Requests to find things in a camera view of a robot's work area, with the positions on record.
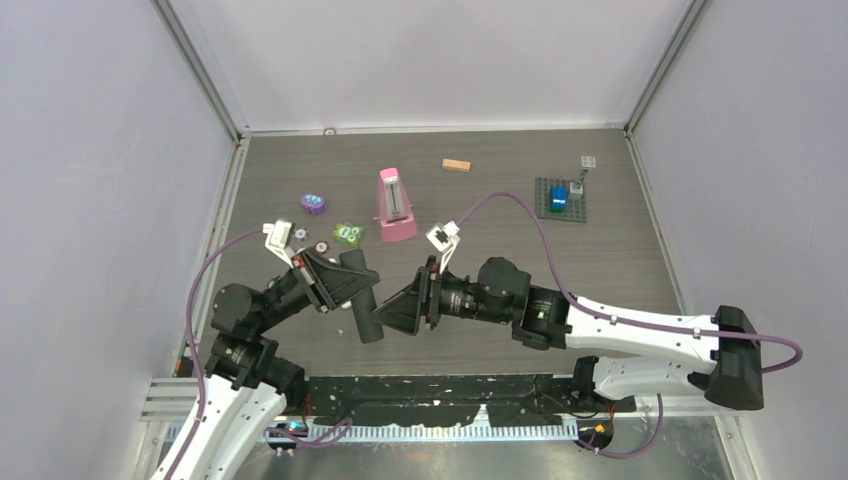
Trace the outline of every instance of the white enclosure wall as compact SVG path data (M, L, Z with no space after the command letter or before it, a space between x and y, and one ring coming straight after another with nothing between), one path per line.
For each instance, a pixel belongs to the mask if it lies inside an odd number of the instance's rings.
M180 0L253 131L623 126L688 0ZM191 16L196 14L199 22Z
M846 25L844 0L713 2L636 132L688 307L806 348L750 416L764 479L848 471Z
M148 1L5 1L0 65L0 477L123 478L231 142Z

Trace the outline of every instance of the orange block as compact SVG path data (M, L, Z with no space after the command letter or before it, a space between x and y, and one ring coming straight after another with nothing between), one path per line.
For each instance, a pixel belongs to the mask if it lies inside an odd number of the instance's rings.
M442 168L445 170L456 170L457 172L469 172L471 170L471 162L446 158L442 160Z

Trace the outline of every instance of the green toy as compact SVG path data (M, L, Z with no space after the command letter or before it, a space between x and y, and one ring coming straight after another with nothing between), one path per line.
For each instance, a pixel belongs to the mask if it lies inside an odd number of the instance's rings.
M365 229L355 227L349 223L339 223L336 225L333 236L341 243L359 248L359 243L362 242L362 237L365 236Z

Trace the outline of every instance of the purple toy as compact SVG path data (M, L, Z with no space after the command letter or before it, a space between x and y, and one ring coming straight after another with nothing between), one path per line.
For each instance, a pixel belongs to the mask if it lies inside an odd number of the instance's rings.
M311 215L320 215L327 211L327 204L324 202L324 197L307 193L300 197L300 204L306 213Z

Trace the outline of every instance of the gray lego brick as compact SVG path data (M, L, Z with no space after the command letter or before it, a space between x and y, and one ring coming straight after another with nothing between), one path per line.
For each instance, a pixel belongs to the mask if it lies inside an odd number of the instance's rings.
M559 178L536 177L536 216L549 218L551 220L563 220L566 222L586 223L586 184L583 184L583 196L579 200L568 200L564 212L552 212L548 208L551 204L551 187L560 185L568 189L568 182L576 180L562 180Z

